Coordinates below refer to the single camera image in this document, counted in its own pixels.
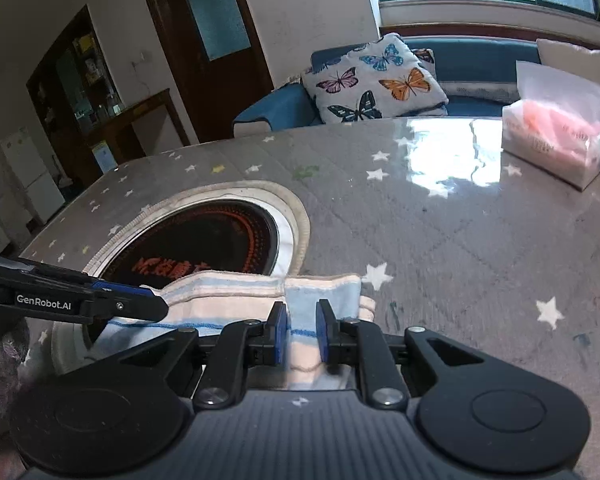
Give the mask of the dark display cabinet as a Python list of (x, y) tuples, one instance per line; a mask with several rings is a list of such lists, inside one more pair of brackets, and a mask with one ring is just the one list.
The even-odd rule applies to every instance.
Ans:
[(87, 188), (102, 175), (87, 137), (121, 103), (87, 8), (44, 54), (27, 89), (62, 170)]

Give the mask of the dark wooden door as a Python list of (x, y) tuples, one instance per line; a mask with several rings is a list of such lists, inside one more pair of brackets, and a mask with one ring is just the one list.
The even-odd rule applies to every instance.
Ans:
[(234, 119), (273, 89), (247, 0), (146, 0), (200, 143), (230, 139)]

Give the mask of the beige cushion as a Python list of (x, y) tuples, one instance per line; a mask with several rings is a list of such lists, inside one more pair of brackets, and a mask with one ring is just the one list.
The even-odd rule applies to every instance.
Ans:
[(600, 84), (600, 50), (538, 39), (536, 47), (541, 63)]

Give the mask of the blue sofa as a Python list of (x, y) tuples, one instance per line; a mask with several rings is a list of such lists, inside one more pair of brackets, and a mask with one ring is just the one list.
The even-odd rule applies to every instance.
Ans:
[(545, 64), (600, 84), (600, 50), (539, 39), (381, 39), (312, 54), (303, 72), (241, 112), (235, 136), (375, 118), (498, 117), (519, 98), (517, 63)]

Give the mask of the striped blue pink shirt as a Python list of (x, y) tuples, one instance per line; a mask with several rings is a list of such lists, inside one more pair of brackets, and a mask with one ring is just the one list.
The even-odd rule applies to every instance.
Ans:
[(87, 353), (95, 361), (142, 344), (177, 328), (194, 328), (201, 336), (221, 333), (230, 323), (264, 321), (276, 301), (286, 304), (289, 339), (285, 364), (279, 370), (257, 372), (258, 388), (339, 390), (354, 385), (347, 365), (325, 365), (318, 350), (315, 311), (318, 300), (329, 301), (338, 320), (371, 321), (375, 301), (362, 294), (362, 278), (338, 276), (272, 276), (204, 271), (156, 289), (154, 294), (169, 306), (158, 323), (117, 316), (110, 321)]

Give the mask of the round black induction cooktop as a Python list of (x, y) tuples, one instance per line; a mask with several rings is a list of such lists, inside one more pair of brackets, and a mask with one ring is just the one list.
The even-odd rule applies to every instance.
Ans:
[(202, 271), (297, 273), (310, 239), (300, 198), (263, 180), (190, 188), (144, 206), (87, 212), (76, 200), (31, 246), (42, 263), (164, 289)]

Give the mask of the white refrigerator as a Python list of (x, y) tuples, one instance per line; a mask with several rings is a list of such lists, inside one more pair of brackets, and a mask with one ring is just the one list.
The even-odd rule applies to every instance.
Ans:
[(36, 218), (46, 223), (61, 210), (65, 199), (26, 129), (0, 141), (8, 166), (23, 189)]

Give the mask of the butterfly print cushion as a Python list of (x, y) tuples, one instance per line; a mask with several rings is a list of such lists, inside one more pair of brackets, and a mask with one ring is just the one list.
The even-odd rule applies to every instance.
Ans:
[(322, 122), (429, 115), (449, 99), (397, 34), (357, 47), (302, 76)]

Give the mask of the grey star table cover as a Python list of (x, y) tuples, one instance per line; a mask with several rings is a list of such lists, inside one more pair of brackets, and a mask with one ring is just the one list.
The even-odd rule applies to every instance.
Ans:
[(24, 251), (91, 271), (159, 203), (259, 181), (310, 222), (300, 270), (358, 274), (382, 328), (418, 324), (574, 390), (600, 479), (600, 177), (577, 191), (501, 149), (494, 119), (395, 119), (180, 148), (100, 178)]

